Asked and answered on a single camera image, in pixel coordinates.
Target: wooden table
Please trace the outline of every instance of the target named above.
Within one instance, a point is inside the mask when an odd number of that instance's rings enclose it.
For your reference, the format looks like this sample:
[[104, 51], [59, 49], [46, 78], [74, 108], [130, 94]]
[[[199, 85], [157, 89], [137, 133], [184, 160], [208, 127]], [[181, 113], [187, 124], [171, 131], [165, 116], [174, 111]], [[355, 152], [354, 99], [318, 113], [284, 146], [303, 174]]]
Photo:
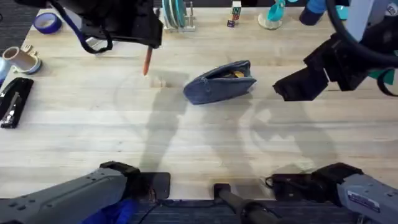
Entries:
[[[288, 8], [280, 29], [264, 30], [256, 20], [263, 10], [243, 9], [231, 29], [230, 9], [195, 9], [197, 31], [164, 33], [146, 77], [146, 46], [117, 43], [94, 56], [66, 24], [54, 35], [31, 28], [25, 43], [44, 67], [30, 76], [35, 84], [19, 127], [0, 130], [0, 197], [112, 160], [170, 172], [170, 198], [212, 198], [217, 182], [246, 198], [270, 198], [262, 177], [338, 161], [398, 187], [397, 101], [368, 78], [353, 92], [330, 85], [314, 101], [284, 102], [272, 85], [303, 68], [333, 29], [327, 18], [306, 27], [298, 21], [302, 8]], [[244, 59], [258, 80], [250, 94], [200, 106], [183, 96], [196, 76]]]

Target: black cable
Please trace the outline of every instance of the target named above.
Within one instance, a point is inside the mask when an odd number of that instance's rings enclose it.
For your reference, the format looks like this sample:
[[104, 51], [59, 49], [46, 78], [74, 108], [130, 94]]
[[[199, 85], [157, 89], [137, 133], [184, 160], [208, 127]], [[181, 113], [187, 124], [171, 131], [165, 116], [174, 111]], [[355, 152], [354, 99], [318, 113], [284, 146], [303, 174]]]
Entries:
[[51, 5], [58, 11], [58, 13], [61, 15], [62, 19], [72, 28], [76, 36], [78, 37], [80, 41], [80, 45], [90, 54], [98, 54], [98, 53], [103, 53], [107, 50], [111, 50], [113, 48], [113, 43], [112, 43], [112, 37], [109, 34], [109, 32], [105, 29], [104, 24], [101, 25], [101, 30], [104, 33], [107, 41], [107, 46], [103, 47], [101, 49], [95, 50], [91, 48], [84, 37], [84, 35], [80, 32], [79, 28], [73, 23], [73, 21], [69, 18], [68, 14], [65, 12], [63, 7], [56, 1], [51, 1]]
[[156, 197], [156, 195], [157, 195], [157, 194], [156, 194], [156, 191], [155, 191], [154, 189], [152, 189], [152, 193], [153, 193], [153, 196], [154, 196], [154, 200], [156, 201], [156, 204], [155, 204], [152, 208], [150, 208], [150, 209], [144, 214], [144, 216], [142, 216], [142, 218], [139, 220], [138, 224], [141, 224], [141, 223], [145, 220], [145, 218], [146, 218], [153, 210], [155, 210], [155, 208], [157, 208], [157, 207], [159, 207], [159, 206], [165, 206], [165, 207], [167, 207], [167, 208], [212, 208], [212, 207], [215, 207], [215, 206], [218, 206], [218, 205], [221, 205], [221, 204], [222, 204], [222, 203], [215, 203], [215, 201], [212, 200], [213, 203], [212, 203], [211, 205], [200, 205], [200, 206], [170, 205], [170, 204], [167, 204], [167, 203], [165, 202], [165, 200], [158, 200], [157, 197]]
[[157, 208], [159, 205], [160, 205], [160, 203], [156, 203], [154, 206], [152, 206], [152, 208], [150, 208], [150, 209], [145, 213], [145, 215], [142, 216], [142, 218], [139, 220], [138, 224], [141, 224], [141, 223], [145, 220], [145, 218], [146, 218], [153, 210], [155, 210], [155, 208]]
[[398, 97], [398, 95], [393, 94], [389, 89], [387, 89], [386, 84], [384, 83], [384, 77], [386, 77], [386, 75], [390, 71], [391, 71], [391, 69], [388, 68], [379, 75], [379, 77], [377, 78], [377, 86], [379, 87], [380, 91], [382, 91], [385, 95]]
[[264, 183], [266, 184], [266, 186], [267, 186], [269, 189], [272, 189], [274, 186], [271, 185], [271, 184], [269, 183], [270, 180], [272, 180], [272, 177], [267, 177], [267, 178], [265, 179]]
[[353, 36], [345, 29], [342, 21], [340, 20], [337, 10], [336, 10], [336, 2], [335, 0], [326, 0], [326, 7], [328, 11], [328, 15], [333, 27], [336, 30], [336, 33], [340, 37], [340, 39], [348, 44], [356, 54], [364, 57], [372, 62], [377, 62], [387, 67], [398, 67], [398, 57], [392, 55], [386, 55], [379, 52], [375, 52], [373, 50], [368, 49], [367, 47], [359, 44]]

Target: black stapler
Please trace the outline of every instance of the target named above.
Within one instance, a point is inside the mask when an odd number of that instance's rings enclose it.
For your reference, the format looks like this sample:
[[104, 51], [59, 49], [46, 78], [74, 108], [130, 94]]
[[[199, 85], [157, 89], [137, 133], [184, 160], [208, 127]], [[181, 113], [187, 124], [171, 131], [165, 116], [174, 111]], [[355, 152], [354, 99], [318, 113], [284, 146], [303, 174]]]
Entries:
[[15, 78], [0, 93], [0, 128], [16, 128], [33, 85], [28, 78]]

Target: denim pencil case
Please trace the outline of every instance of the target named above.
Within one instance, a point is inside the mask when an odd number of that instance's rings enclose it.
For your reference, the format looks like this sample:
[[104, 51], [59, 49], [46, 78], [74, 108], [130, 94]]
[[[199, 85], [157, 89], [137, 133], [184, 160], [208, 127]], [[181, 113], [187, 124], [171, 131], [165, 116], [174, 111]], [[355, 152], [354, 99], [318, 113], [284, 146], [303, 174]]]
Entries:
[[199, 105], [244, 95], [255, 82], [250, 61], [241, 60], [200, 75], [185, 86], [183, 93], [193, 105]]

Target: white label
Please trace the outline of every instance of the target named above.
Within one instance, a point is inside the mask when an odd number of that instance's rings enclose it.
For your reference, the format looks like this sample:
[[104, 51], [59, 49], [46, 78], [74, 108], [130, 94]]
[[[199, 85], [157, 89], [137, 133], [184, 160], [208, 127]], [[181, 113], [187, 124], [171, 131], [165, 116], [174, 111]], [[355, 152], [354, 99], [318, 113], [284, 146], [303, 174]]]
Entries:
[[380, 213], [380, 204], [374, 200], [371, 200], [367, 197], [359, 195], [357, 193], [347, 191], [348, 199], [352, 202], [358, 203], [368, 209], [371, 209], [377, 213]]

